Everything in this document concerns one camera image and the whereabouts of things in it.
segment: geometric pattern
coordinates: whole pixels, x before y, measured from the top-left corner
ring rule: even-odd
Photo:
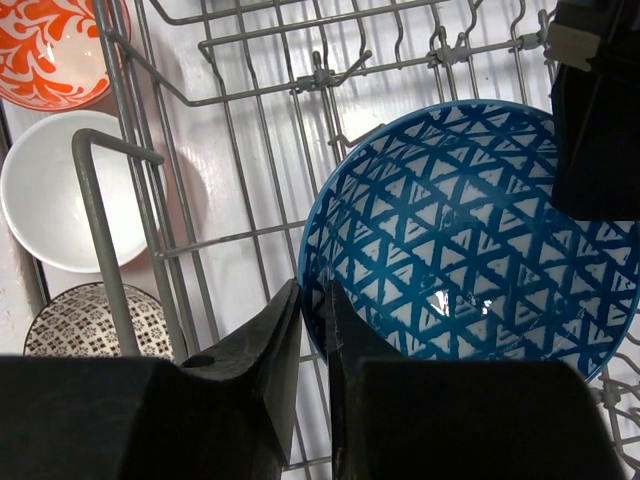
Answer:
[[[164,312],[151,295],[124,286],[140,353],[173,361]],[[118,357],[120,344],[104,283],[67,290],[42,309],[31,324],[25,355]]]
[[[420,110],[365,140],[305,227],[298,278],[319,350],[336,278],[406,355],[563,360],[593,378],[635,314],[639,232],[553,208],[556,163],[551,115],[501,101]]]

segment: brown and white patterned bowl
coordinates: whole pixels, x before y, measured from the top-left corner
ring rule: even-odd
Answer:
[[[124,286],[140,352],[173,361],[160,302],[130,285]],[[25,355],[117,357],[120,345],[103,283],[87,283],[58,295],[31,324]]]

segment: wire rack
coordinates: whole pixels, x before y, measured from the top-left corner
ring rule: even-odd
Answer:
[[[132,0],[129,42],[120,1],[94,0],[123,141],[85,131],[74,154],[123,352],[138,348],[91,144],[132,159],[154,293],[181,361],[249,319],[294,275],[319,188],[376,128],[459,98],[549,110],[556,66],[543,53],[554,3]],[[166,198],[159,168],[170,177]],[[633,335],[592,384],[630,476],[640,472]],[[327,389],[325,365],[305,338],[285,478],[330,478]]]

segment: bowl rim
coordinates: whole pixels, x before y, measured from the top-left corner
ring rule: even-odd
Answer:
[[[429,112],[432,112],[432,111],[435,111],[435,110],[442,110],[444,108],[453,108],[453,107],[466,106],[466,105],[476,105],[476,106],[480,106],[480,105],[491,105],[491,106],[494,106],[495,105],[495,106],[501,106],[501,107],[516,109],[516,110],[521,110],[521,111],[526,112],[526,113],[534,114],[537,117],[546,116],[546,117],[548,117],[548,120],[553,121],[553,114],[551,114],[551,113],[549,113],[549,112],[547,112],[545,110],[541,110],[539,108],[531,107],[529,105],[524,105],[522,103],[511,102],[511,101],[507,101],[507,100],[494,100],[494,99],[453,100],[453,101],[449,101],[449,102],[443,102],[443,103],[437,103],[437,104],[434,104],[434,105],[430,105],[428,107],[420,108],[420,109],[415,110],[413,112],[410,112],[410,113],[407,113],[405,115],[402,115],[402,116],[396,118],[395,120],[393,120],[392,122],[386,124],[384,127],[376,130],[371,135],[369,135],[366,138],[364,138],[358,144],[358,146],[356,148],[354,148],[353,150],[351,150],[349,152],[349,154],[340,163],[340,165],[338,165],[338,167],[335,168],[333,170],[333,172],[331,172],[331,174],[329,175],[329,177],[325,181],[324,185],[322,186],[322,188],[318,192],[318,195],[316,196],[315,200],[313,201],[313,205],[311,206],[311,209],[309,210],[309,214],[307,216],[307,221],[305,223],[304,230],[302,231],[302,237],[301,237],[301,242],[300,242],[300,250],[298,252],[298,268],[297,268],[296,274],[297,274],[297,277],[298,277],[298,283],[300,285],[300,290],[301,290],[301,293],[303,295],[303,300],[301,302],[302,318],[304,319],[304,323],[305,323],[305,325],[307,327],[307,330],[309,331],[309,337],[311,338],[311,341],[313,342],[314,347],[316,348],[316,350],[318,351],[318,353],[324,359],[325,362],[327,361],[327,352],[326,352],[326,350],[324,348],[320,348],[320,345],[318,345],[317,339],[315,338],[314,335],[311,334],[311,332],[313,330],[313,328],[312,328],[313,325],[312,325],[312,322],[311,322],[311,316],[313,314],[312,314],[312,312],[308,311],[307,302],[304,300],[304,295],[305,295],[305,291],[306,291],[306,288],[307,288],[307,285],[305,285],[305,282],[304,282],[304,274],[306,272],[305,259],[307,258],[307,244],[309,243],[309,229],[311,228],[311,224],[313,223],[312,220],[318,214],[318,210],[320,209],[320,205],[322,204],[322,199],[326,196],[327,192],[334,185],[336,180],[338,178],[340,178],[340,176],[343,175],[343,172],[349,168],[349,164],[351,164],[357,158],[359,153],[361,151],[363,151],[366,147],[368,147],[373,141],[375,141],[375,140],[377,140],[377,139],[389,134],[391,130],[394,130],[394,129],[398,128],[400,125],[402,125],[402,124],[404,124],[406,122],[409,122],[409,121],[413,120],[416,117],[420,117],[422,115],[425,115],[426,113],[429,113]],[[634,223],[635,223],[635,228],[638,231],[640,231],[640,222],[634,222]],[[619,338],[616,339],[615,342],[613,342],[613,348],[611,348],[611,350],[607,353],[607,355],[602,359],[600,364],[585,379],[585,382],[587,382],[587,383],[590,382],[591,380],[595,379],[596,376],[602,371],[602,369],[609,363],[611,358],[613,358],[613,355],[620,348],[620,345],[621,345],[622,341],[626,337],[626,335],[627,335],[627,333],[629,331],[629,328],[631,327],[631,324],[633,323],[633,319],[634,319],[634,317],[636,315],[635,312],[636,312],[636,310],[638,308],[638,301],[640,300],[640,272],[636,276],[635,280],[636,280],[636,294],[635,294],[635,298],[634,298],[633,302],[631,303],[631,307],[630,307],[630,311],[632,313],[629,314],[629,316],[625,320],[625,326],[624,326],[624,329],[622,330],[622,332],[620,333]]]
[[[22,345],[22,355],[27,355],[26,350],[27,350],[27,343],[29,342],[29,336],[31,335],[31,330],[33,330],[33,327],[35,325],[35,323],[38,321],[38,319],[40,318],[40,316],[45,312],[45,310],[47,310],[48,308],[50,308],[52,305],[54,305],[55,303],[58,303],[62,297],[64,297],[65,295],[68,295],[76,290],[79,290],[82,287],[91,287],[91,286],[96,286],[96,285],[104,285],[104,282],[101,281],[96,281],[96,282],[87,282],[87,283],[81,283],[79,285],[75,285],[73,287],[67,288],[65,291],[59,293],[58,295],[56,295],[55,297],[53,297],[51,300],[49,300],[38,312],[37,315],[35,315],[33,317],[33,320],[31,321],[31,323],[29,324],[29,329],[27,330],[27,334],[24,337],[24,344]],[[122,284],[123,287],[126,288],[131,288],[132,290],[135,290],[137,293],[140,293],[143,297],[148,297],[148,299],[151,299],[153,301],[155,301],[158,304],[159,310],[162,312],[162,314],[164,315],[164,308],[162,308],[162,304],[160,303],[160,300],[158,300],[156,297],[154,297],[153,295],[151,295],[149,292],[145,292],[144,290],[142,290],[141,288],[135,287],[133,285],[129,285],[128,283],[123,283]]]
[[[9,175],[7,175],[7,171],[5,170],[10,168],[11,165],[14,164],[15,162],[22,161],[22,159],[17,154],[17,152],[25,143],[32,141],[32,137],[35,134],[37,134],[41,129],[49,127],[50,124],[65,122],[68,118],[72,118],[72,117],[100,119],[100,120],[104,120],[105,122],[112,122],[114,126],[117,127],[118,130],[120,129],[120,122],[117,117],[114,117],[113,115],[109,115],[103,112],[96,112],[94,110],[74,110],[70,112],[63,112],[56,115],[51,115],[49,117],[46,117],[40,120],[39,122],[36,122],[31,127],[29,127],[22,135],[20,135],[18,140],[9,149],[9,152],[7,153],[7,156],[4,159],[4,164],[2,165],[3,171],[2,171],[2,175],[0,175],[0,203],[2,204],[2,213],[4,214],[7,225],[11,230],[11,233],[13,234],[15,239],[18,241],[18,243],[20,243],[20,245],[22,245],[22,247],[25,250],[27,250],[31,255],[33,255],[35,258],[47,263],[48,265],[51,265],[55,268],[58,268],[60,270],[64,270],[67,272],[100,273],[101,270],[100,270],[100,265],[98,261],[96,261],[95,264],[90,266],[89,265],[84,265],[84,266],[73,265],[72,266],[64,262],[60,262],[57,259],[52,259],[49,256],[42,254],[42,252],[39,252],[39,250],[35,248],[31,244],[31,242],[25,239],[25,237],[22,235],[19,228],[16,226],[16,223],[12,218],[12,215],[9,212],[9,209],[7,208],[7,205],[6,205],[7,184],[9,183],[9,179],[8,179]],[[162,167],[159,168],[158,171],[160,172],[160,180],[162,182],[162,187],[163,187],[163,191],[166,198],[168,195],[166,174],[164,172],[164,168]],[[140,243],[135,248],[132,248],[130,251],[125,252],[126,254],[121,254],[117,256],[118,266],[122,267],[123,265],[126,265],[127,263],[133,261],[142,252],[144,252],[145,249],[147,249],[147,240],[145,237],[142,237]]]
[[[127,40],[129,42],[131,42],[131,14],[129,13],[129,7],[127,7],[127,2],[125,0],[120,0],[120,5],[123,7],[122,8],[122,15],[124,17],[124,21],[127,24]],[[120,58],[118,58],[118,61],[120,62],[120,68],[122,68],[122,62],[120,60]],[[88,97],[83,97],[82,100],[76,104],[76,105],[72,105],[70,107],[41,107],[41,106],[33,106],[31,104],[29,104],[28,102],[24,102],[21,101],[19,99],[16,98],[9,98],[7,95],[4,94],[5,89],[3,87],[0,87],[0,98],[3,100],[6,100],[9,103],[12,103],[13,105],[17,105],[18,107],[22,107],[22,108],[26,108],[28,110],[34,110],[36,112],[44,112],[44,113],[64,113],[64,112],[70,112],[73,110],[78,110],[78,109],[82,109],[82,108],[87,108],[90,107],[92,105],[95,105],[96,103],[100,102],[101,100],[104,100],[105,97],[110,93],[111,91],[111,80],[109,79],[109,76],[107,75],[107,84],[101,88],[100,90],[98,90],[97,92],[95,92],[93,95],[88,96]]]

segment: black object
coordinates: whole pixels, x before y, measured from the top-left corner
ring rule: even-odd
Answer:
[[[566,365],[406,359],[339,283],[325,298],[334,478],[624,478]]]
[[[552,204],[580,220],[639,220],[640,2],[560,0],[549,44],[564,63]]]
[[[289,281],[183,368],[148,358],[3,358],[0,478],[279,478],[300,332]]]

